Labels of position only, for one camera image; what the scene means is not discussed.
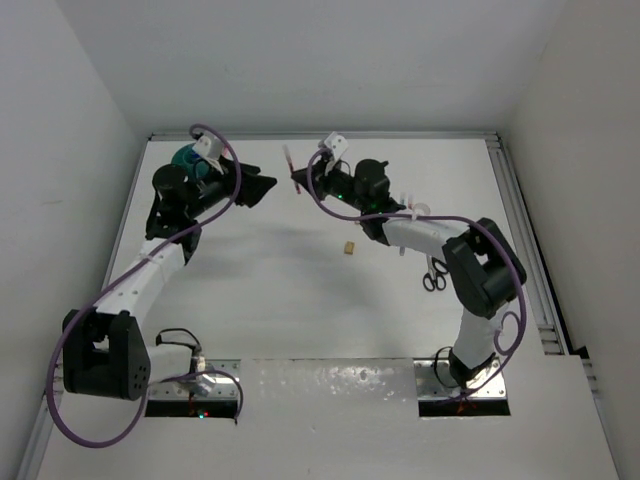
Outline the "pink highlighter pen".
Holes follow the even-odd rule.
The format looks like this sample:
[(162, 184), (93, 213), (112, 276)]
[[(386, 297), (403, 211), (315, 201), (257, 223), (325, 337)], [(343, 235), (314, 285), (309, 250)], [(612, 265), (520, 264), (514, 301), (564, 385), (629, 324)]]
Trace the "pink highlighter pen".
[(287, 163), (287, 166), (288, 166), (288, 169), (289, 169), (291, 180), (293, 181), (293, 184), (294, 184), (295, 191), (296, 191), (296, 193), (298, 195), (301, 195), (302, 192), (301, 192), (300, 185), (293, 179), (293, 174), (295, 172), (295, 168), (294, 168), (293, 159), (292, 159), (289, 147), (288, 147), (288, 145), (284, 144), (282, 146), (282, 149), (283, 149), (285, 160), (286, 160), (286, 163)]

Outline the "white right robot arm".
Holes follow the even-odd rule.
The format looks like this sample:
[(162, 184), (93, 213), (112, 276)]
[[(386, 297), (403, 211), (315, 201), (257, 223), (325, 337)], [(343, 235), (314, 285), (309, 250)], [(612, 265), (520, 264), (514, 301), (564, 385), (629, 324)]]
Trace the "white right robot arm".
[(463, 307), (459, 333), (448, 355), (449, 372), (460, 388), (486, 368), (496, 354), (496, 326), (506, 306), (522, 293), (526, 271), (502, 231), (483, 217), (466, 230), (451, 228), (449, 217), (422, 220), (417, 212), (390, 194), (387, 162), (364, 159), (350, 175), (327, 153), (308, 168), (294, 170), (291, 179), (318, 201), (334, 197), (358, 210), (368, 238), (387, 246), (426, 254), (445, 265)]

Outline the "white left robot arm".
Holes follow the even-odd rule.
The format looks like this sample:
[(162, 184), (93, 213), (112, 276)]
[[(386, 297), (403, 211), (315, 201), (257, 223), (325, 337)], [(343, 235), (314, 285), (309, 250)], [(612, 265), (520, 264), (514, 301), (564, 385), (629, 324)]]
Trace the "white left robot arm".
[(224, 200), (251, 208), (277, 183), (257, 166), (229, 160), (222, 166), (199, 179), (175, 164), (155, 172), (154, 201), (145, 241), (130, 266), (132, 275), (86, 312), (73, 310), (64, 320), (69, 333), (63, 347), (67, 391), (137, 400), (152, 383), (194, 372), (198, 344), (150, 345), (141, 327), (171, 277), (193, 257), (202, 233), (198, 217)]

